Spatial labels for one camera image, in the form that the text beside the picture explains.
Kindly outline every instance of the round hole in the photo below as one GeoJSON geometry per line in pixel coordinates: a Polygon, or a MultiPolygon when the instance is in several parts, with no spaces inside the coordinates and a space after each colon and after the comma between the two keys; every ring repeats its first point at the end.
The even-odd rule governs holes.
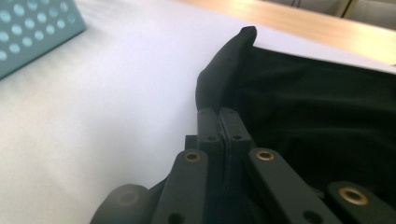
{"type": "Polygon", "coordinates": [[[37,0],[28,0],[27,7],[29,7],[29,9],[31,9],[31,10],[36,10],[38,7],[37,0]]]}
{"type": "Polygon", "coordinates": [[[46,6],[50,3],[50,0],[41,0],[41,3],[46,6]]]}
{"type": "Polygon", "coordinates": [[[74,14],[70,14],[69,16],[67,16],[67,21],[69,23],[75,23],[76,21],[76,16],[74,14]]]}
{"type": "Polygon", "coordinates": [[[186,161],[195,162],[201,159],[201,155],[195,152],[190,152],[184,155],[186,161]]]}
{"type": "Polygon", "coordinates": [[[46,28],[46,32],[49,35],[53,35],[55,33],[55,27],[53,27],[53,25],[48,25],[46,28]]]}
{"type": "Polygon", "coordinates": [[[274,154],[272,154],[271,152],[268,151],[259,151],[256,154],[256,157],[259,158],[262,161],[271,161],[274,159],[274,154]]]}
{"type": "Polygon", "coordinates": [[[62,12],[66,12],[69,10],[69,6],[66,4],[66,2],[62,2],[60,8],[62,12]]]}
{"type": "Polygon", "coordinates": [[[49,9],[49,15],[50,15],[52,18],[57,17],[57,16],[59,15],[58,8],[56,8],[56,7],[50,8],[50,9],[49,9]]]}
{"type": "Polygon", "coordinates": [[[25,46],[25,47],[32,47],[32,45],[33,45],[33,41],[32,41],[32,39],[30,38],[30,37],[25,37],[23,40],[22,40],[22,44],[25,46]]]}
{"type": "Polygon", "coordinates": [[[11,21],[11,15],[9,14],[9,12],[7,12],[5,10],[1,10],[0,11],[0,21],[3,21],[5,23],[10,22],[11,21]]]}
{"type": "Polygon", "coordinates": [[[22,34],[22,28],[19,25],[12,25],[11,31],[12,31],[12,34],[14,34],[14,35],[22,34]]]}
{"type": "Polygon", "coordinates": [[[304,218],[305,218],[306,221],[308,221],[308,223],[311,223],[311,224],[321,224],[321,223],[323,223],[323,219],[316,212],[305,211],[304,212],[304,218]]]}
{"type": "Polygon", "coordinates": [[[0,42],[6,43],[9,40],[9,35],[4,32],[4,31],[0,31],[0,42]]]}
{"type": "Polygon", "coordinates": [[[0,50],[0,61],[5,61],[7,59],[7,54],[0,50]]]}
{"type": "Polygon", "coordinates": [[[118,204],[121,206],[131,206],[137,202],[139,195],[132,190],[128,190],[120,194],[118,204]]]}
{"type": "Polygon", "coordinates": [[[47,21],[47,16],[46,16],[46,14],[44,14],[43,12],[39,12],[39,13],[37,14],[37,20],[38,20],[39,22],[41,22],[41,23],[46,22],[46,21],[47,21]]]}
{"type": "Polygon", "coordinates": [[[172,213],[168,217],[168,224],[183,224],[186,218],[180,213],[172,213]]]}
{"type": "Polygon", "coordinates": [[[23,16],[24,15],[24,8],[21,4],[17,4],[14,6],[14,13],[17,16],[23,16]]]}
{"type": "Polygon", "coordinates": [[[64,20],[58,20],[56,25],[58,26],[59,29],[63,29],[66,26],[66,23],[64,22],[64,20]]]}
{"type": "Polygon", "coordinates": [[[21,52],[21,47],[18,44],[11,44],[9,46],[9,51],[11,51],[11,53],[19,53],[21,52]]]}
{"type": "Polygon", "coordinates": [[[35,21],[33,21],[32,19],[28,18],[25,20],[25,26],[26,28],[32,30],[33,28],[35,28],[35,21]]]}
{"type": "Polygon", "coordinates": [[[38,40],[38,41],[43,40],[43,39],[44,39],[44,34],[43,34],[43,32],[41,32],[41,31],[36,31],[36,32],[35,32],[35,39],[38,40]]]}
{"type": "Polygon", "coordinates": [[[361,193],[359,190],[351,187],[343,187],[338,190],[341,197],[349,203],[356,205],[366,205],[369,203],[369,199],[366,195],[361,193]]]}

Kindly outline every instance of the white table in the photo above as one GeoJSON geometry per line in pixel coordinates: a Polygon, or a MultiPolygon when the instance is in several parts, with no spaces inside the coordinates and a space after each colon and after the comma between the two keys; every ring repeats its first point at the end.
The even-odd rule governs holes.
{"type": "MultiPolygon", "coordinates": [[[[77,3],[88,30],[0,81],[2,224],[89,223],[115,187],[165,178],[196,133],[198,74],[252,24],[169,0],[77,3]]],[[[396,74],[257,28],[261,48],[396,74]]]]}

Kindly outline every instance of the black fabric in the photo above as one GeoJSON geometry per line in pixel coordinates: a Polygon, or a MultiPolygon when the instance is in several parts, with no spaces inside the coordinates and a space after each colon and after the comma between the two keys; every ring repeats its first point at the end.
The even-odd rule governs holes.
{"type": "Polygon", "coordinates": [[[396,208],[396,76],[253,47],[242,29],[200,74],[198,109],[228,106],[314,188],[346,180],[396,208]]]}

